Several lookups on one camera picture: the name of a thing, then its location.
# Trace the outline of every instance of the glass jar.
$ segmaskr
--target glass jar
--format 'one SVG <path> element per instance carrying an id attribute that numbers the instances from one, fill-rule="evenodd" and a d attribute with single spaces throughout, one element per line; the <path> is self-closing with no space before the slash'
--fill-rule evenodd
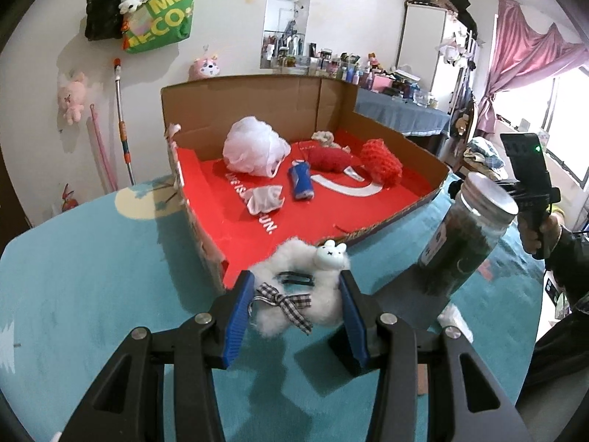
<path id="1" fill-rule="evenodd" d="M 428 273 L 427 292 L 450 297 L 491 254 L 517 213 L 516 202 L 503 188 L 470 172 L 419 257 Z"/>

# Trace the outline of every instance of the hand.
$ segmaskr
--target hand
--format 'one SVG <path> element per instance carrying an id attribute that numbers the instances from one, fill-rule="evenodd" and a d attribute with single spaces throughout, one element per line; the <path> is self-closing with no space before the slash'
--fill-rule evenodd
<path id="1" fill-rule="evenodd" d="M 518 216 L 517 221 L 517 229 L 519 230 L 519 236 L 524 251 L 528 254 L 536 254 L 536 251 L 542 246 L 540 243 L 540 236 L 543 237 L 544 243 L 547 246 L 545 249 L 546 254 L 549 255 L 553 251 L 561 234 L 562 221 L 560 219 L 560 214 L 552 213 L 549 218 L 540 225 L 541 235 L 528 227 L 528 222 L 522 214 Z"/>

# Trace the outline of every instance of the mirror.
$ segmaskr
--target mirror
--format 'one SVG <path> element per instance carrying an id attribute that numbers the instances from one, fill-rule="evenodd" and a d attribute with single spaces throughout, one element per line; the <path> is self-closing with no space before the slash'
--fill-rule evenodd
<path id="1" fill-rule="evenodd" d="M 292 60 L 305 54 L 310 0 L 266 0 L 261 68 L 271 68 L 279 54 Z"/>

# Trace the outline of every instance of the white cabinet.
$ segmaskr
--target white cabinet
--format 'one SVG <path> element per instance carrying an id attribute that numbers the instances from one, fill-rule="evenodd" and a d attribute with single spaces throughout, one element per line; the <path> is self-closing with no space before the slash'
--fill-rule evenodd
<path id="1" fill-rule="evenodd" d="M 411 73 L 421 78 L 419 87 L 431 92 L 444 112 L 450 109 L 460 68 L 444 63 L 436 48 L 453 36 L 464 45 L 466 34 L 466 27 L 442 8 L 407 5 L 397 67 L 408 64 Z"/>

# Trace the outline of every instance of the white cloth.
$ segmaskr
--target white cloth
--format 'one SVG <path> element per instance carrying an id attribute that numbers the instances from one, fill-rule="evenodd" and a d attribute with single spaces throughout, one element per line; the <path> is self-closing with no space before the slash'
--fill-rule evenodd
<path id="1" fill-rule="evenodd" d="M 281 199 L 281 192 L 282 186 L 262 186 L 248 189 L 241 193 L 241 198 L 245 201 L 250 214 L 255 216 L 280 209 L 285 203 L 285 199 Z"/>
<path id="2" fill-rule="evenodd" d="M 223 146 L 229 171 L 273 178 L 290 154 L 290 145 L 272 127 L 254 116 L 235 123 Z"/>
<path id="3" fill-rule="evenodd" d="M 468 339 L 468 342 L 472 344 L 472 341 L 474 340 L 472 330 L 469 329 L 466 321 L 462 317 L 462 314 L 460 314 L 460 310 L 454 304 L 449 303 L 446 306 L 446 308 L 438 316 L 438 322 L 442 326 L 442 329 L 448 326 L 457 327 L 464 334 L 464 337 Z"/>

